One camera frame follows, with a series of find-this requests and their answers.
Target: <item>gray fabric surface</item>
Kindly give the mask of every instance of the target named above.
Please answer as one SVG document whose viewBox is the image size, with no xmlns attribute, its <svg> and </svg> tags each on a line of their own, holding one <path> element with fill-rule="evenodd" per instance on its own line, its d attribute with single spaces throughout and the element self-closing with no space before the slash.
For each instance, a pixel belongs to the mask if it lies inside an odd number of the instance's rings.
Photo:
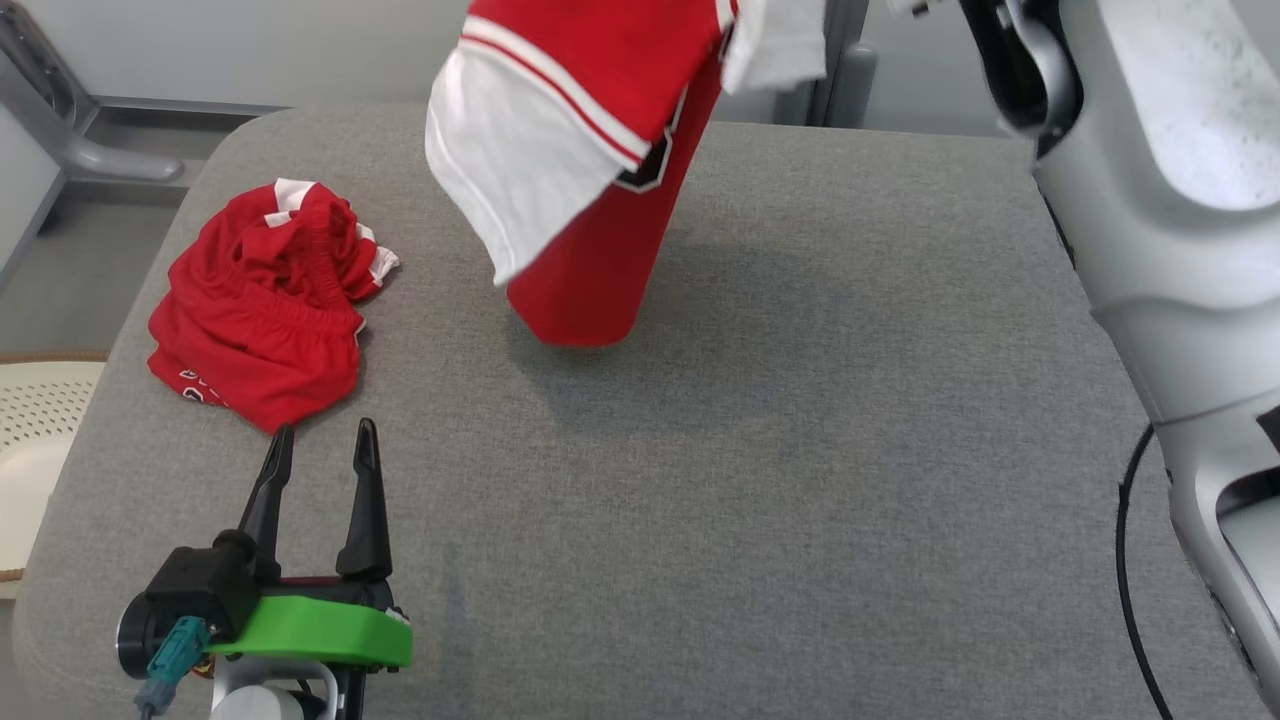
<svg viewBox="0 0 1280 720">
<path fill-rule="evenodd" d="M 120 609 L 233 525 L 268 438 L 147 374 L 164 270 L 278 176 L 404 266 L 356 395 L 306 423 L 280 559 L 332 571 L 381 432 L 415 666 L 371 720 L 1155 717 L 1112 573 L 1140 407 L 1011 141 L 713 126 L 620 347 L 541 347 L 422 160 L 422 108 L 250 123 L 192 188 L 50 502 L 17 651 L 69 717 L 132 719 Z M 1130 529 L 1176 717 L 1263 717 L 1165 516 Z M 189 680 L 177 717 L 204 717 Z"/>
</svg>

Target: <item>gray wall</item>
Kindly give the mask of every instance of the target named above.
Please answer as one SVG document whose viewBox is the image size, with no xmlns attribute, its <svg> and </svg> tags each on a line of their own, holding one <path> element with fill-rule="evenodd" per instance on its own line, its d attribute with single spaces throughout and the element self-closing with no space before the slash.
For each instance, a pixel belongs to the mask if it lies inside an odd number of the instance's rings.
<svg viewBox="0 0 1280 720">
<path fill-rule="evenodd" d="M 56 178 L 58 164 L 0 108 L 0 284 Z"/>
<path fill-rule="evenodd" d="M 923 18 L 911 18 L 891 13 L 884 0 L 872 0 L 863 42 L 881 54 L 865 127 L 1002 135 L 978 49 L 956 3 L 943 3 Z"/>
<path fill-rule="evenodd" d="M 773 105 L 777 99 L 776 92 L 750 92 L 737 97 L 721 95 L 712 119 L 735 123 L 772 123 Z"/>
<path fill-rule="evenodd" d="M 470 0 L 20 0 L 95 96 L 422 101 Z"/>
</svg>

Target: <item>gray chair leg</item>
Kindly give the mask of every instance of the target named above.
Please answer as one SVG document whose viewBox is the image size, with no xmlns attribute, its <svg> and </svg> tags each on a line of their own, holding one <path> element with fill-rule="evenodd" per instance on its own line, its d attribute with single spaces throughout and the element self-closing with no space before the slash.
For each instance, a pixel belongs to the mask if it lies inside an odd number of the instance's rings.
<svg viewBox="0 0 1280 720">
<path fill-rule="evenodd" d="M 151 182 L 168 182 L 182 174 L 182 160 L 177 158 L 104 147 L 82 137 L 54 113 L 4 53 L 0 53 L 0 106 L 8 108 L 68 173 L 79 170 Z"/>
<path fill-rule="evenodd" d="M 831 90 L 827 106 L 827 124 L 833 128 L 860 128 L 867 118 L 867 105 L 872 99 L 879 53 L 870 45 L 859 42 L 840 56 L 840 69 Z"/>
<path fill-rule="evenodd" d="M 791 92 L 778 96 L 778 102 L 773 109 L 773 123 L 780 126 L 814 126 L 814 127 L 858 127 L 845 124 L 850 120 L 847 110 L 837 109 L 832 102 L 837 101 L 841 82 L 840 74 L 845 65 L 850 63 L 849 55 L 861 45 L 851 45 L 863 35 L 863 26 L 867 23 L 867 10 L 873 0 L 827 0 L 827 17 L 824 33 L 827 36 L 827 77 L 815 82 L 803 83 Z M 852 58 L 858 65 L 865 58 Z M 876 61 L 872 58 L 870 73 L 876 73 Z M 861 70 L 861 65 L 854 68 Z M 870 78 L 867 79 L 867 92 L 870 92 Z"/>
</svg>

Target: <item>cable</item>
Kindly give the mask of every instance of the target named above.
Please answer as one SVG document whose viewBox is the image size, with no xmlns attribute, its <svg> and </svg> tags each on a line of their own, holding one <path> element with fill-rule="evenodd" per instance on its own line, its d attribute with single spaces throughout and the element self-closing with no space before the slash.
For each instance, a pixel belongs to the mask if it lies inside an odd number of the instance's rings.
<svg viewBox="0 0 1280 720">
<path fill-rule="evenodd" d="M 1147 452 L 1147 446 L 1151 445 L 1151 438 L 1155 434 L 1156 428 L 1147 425 L 1147 429 L 1142 433 L 1142 438 L 1138 439 L 1138 445 L 1133 448 L 1133 456 L 1129 457 L 1129 469 L 1125 470 L 1124 482 L 1120 483 L 1120 507 L 1116 510 L 1116 583 L 1120 585 L 1120 610 L 1124 612 L 1124 625 L 1129 630 L 1129 644 L 1133 646 L 1133 655 L 1138 660 L 1138 669 L 1142 670 L 1142 679 L 1147 682 L 1151 701 L 1156 703 L 1156 710 L 1160 712 L 1161 720 L 1172 720 L 1174 716 L 1169 712 L 1165 696 L 1161 694 L 1160 685 L 1156 684 L 1156 676 L 1151 673 L 1147 652 L 1142 648 L 1142 638 L 1138 637 L 1138 623 L 1133 618 L 1133 601 L 1129 598 L 1129 571 L 1124 561 L 1124 530 L 1125 521 L 1129 518 L 1129 493 L 1133 491 L 1133 479 L 1138 475 L 1138 465 L 1142 462 L 1142 456 Z"/>
</svg>

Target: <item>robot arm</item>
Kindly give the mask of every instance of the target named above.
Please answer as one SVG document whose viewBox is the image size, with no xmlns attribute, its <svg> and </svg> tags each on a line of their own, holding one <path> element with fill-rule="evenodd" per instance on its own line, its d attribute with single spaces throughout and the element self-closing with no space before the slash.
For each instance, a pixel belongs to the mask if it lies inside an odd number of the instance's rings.
<svg viewBox="0 0 1280 720">
<path fill-rule="evenodd" d="M 1280 81 L 1229 0 L 960 0 L 1280 717 Z"/>
<path fill-rule="evenodd" d="M 412 632 L 387 580 L 392 551 L 378 428 L 360 421 L 356 497 L 333 577 L 282 578 L 275 560 L 292 457 L 293 430 L 284 427 L 239 527 L 219 533 L 212 547 L 174 550 L 125 609 L 115 651 L 127 674 L 147 680 L 134 700 L 143 717 L 163 715 L 196 666 L 214 679 L 210 720 L 360 720 L 366 676 L 412 661 Z M 325 692 L 312 694 L 311 682 Z"/>
</svg>

